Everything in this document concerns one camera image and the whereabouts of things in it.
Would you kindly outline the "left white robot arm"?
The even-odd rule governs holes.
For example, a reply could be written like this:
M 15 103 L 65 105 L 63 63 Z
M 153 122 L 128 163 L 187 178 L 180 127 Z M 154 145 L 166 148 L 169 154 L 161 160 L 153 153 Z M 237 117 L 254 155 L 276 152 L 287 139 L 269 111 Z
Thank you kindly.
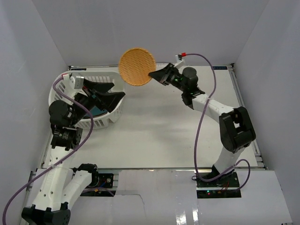
M 99 182 L 97 166 L 82 164 L 71 168 L 75 153 L 89 139 L 94 126 L 93 108 L 113 112 L 125 96 L 111 92 L 112 82 L 93 82 L 63 74 L 52 86 L 56 97 L 49 103 L 52 130 L 48 168 L 32 179 L 43 178 L 36 198 L 22 210 L 30 225 L 67 225 L 71 208 L 86 187 Z

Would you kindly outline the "blue label sticker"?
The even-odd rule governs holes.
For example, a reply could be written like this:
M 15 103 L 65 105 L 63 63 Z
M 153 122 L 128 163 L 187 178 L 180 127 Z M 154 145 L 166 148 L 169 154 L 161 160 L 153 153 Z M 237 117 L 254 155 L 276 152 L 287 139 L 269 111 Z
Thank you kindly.
M 213 66 L 214 70 L 227 70 L 227 66 Z

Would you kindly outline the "dark teal angular plate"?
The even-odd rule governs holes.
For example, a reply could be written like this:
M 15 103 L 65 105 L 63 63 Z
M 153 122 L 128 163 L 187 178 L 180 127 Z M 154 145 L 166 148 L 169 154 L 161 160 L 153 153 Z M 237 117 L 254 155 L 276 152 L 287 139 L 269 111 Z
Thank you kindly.
M 95 106 L 90 110 L 90 113 L 92 114 L 93 117 L 98 117 L 107 114 L 108 111 L 99 109 L 98 107 Z

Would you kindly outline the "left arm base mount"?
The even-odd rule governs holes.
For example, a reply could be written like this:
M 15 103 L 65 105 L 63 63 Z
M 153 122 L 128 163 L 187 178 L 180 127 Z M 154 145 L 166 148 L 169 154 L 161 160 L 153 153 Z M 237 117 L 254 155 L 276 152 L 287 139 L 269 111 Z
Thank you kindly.
M 85 197 L 114 197 L 116 191 L 113 190 L 113 173 L 99 173 L 98 183 L 93 184 L 91 187 L 87 187 L 81 194 Z

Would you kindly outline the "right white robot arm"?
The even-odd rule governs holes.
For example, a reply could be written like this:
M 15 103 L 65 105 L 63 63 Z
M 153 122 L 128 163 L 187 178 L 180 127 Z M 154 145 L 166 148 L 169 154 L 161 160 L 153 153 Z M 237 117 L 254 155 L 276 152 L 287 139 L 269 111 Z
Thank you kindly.
M 197 71 L 186 67 L 181 72 L 171 63 L 161 70 L 151 72 L 151 78 L 163 85 L 172 85 L 182 92 L 182 100 L 189 108 L 208 115 L 219 124 L 220 140 L 223 145 L 212 171 L 202 177 L 198 172 L 197 180 L 212 182 L 217 187 L 224 186 L 228 174 L 242 162 L 239 158 L 245 148 L 255 139 L 256 134 L 250 116 L 245 107 L 233 108 L 224 105 L 205 94 L 198 87 Z

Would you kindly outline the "orange woven round plate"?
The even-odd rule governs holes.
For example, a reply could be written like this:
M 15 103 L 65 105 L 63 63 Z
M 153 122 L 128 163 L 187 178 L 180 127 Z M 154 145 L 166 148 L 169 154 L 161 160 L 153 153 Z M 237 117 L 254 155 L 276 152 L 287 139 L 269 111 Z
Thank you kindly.
M 118 69 L 127 84 L 143 86 L 151 80 L 149 73 L 156 70 L 156 62 L 148 50 L 132 48 L 123 53 Z

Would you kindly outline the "white plastic dish bin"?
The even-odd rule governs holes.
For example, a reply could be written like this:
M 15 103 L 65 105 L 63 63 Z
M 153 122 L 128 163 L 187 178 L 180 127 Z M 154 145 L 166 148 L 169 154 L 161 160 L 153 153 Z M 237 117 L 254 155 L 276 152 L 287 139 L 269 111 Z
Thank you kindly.
M 99 83 L 114 83 L 114 87 L 109 91 L 112 92 L 121 92 L 124 90 L 124 81 L 121 79 L 117 69 L 110 68 L 96 68 L 96 69 L 72 69 L 66 73 L 79 73 L 85 79 L 99 82 Z M 68 91 L 64 85 L 63 81 L 60 81 L 57 84 L 57 89 L 65 93 L 67 96 L 73 98 L 76 94 L 76 91 Z M 102 129 L 108 127 L 111 123 L 115 123 L 121 116 L 123 110 L 124 100 L 122 99 L 117 107 L 112 111 L 108 112 L 103 116 L 93 117 L 94 126 L 93 129 Z

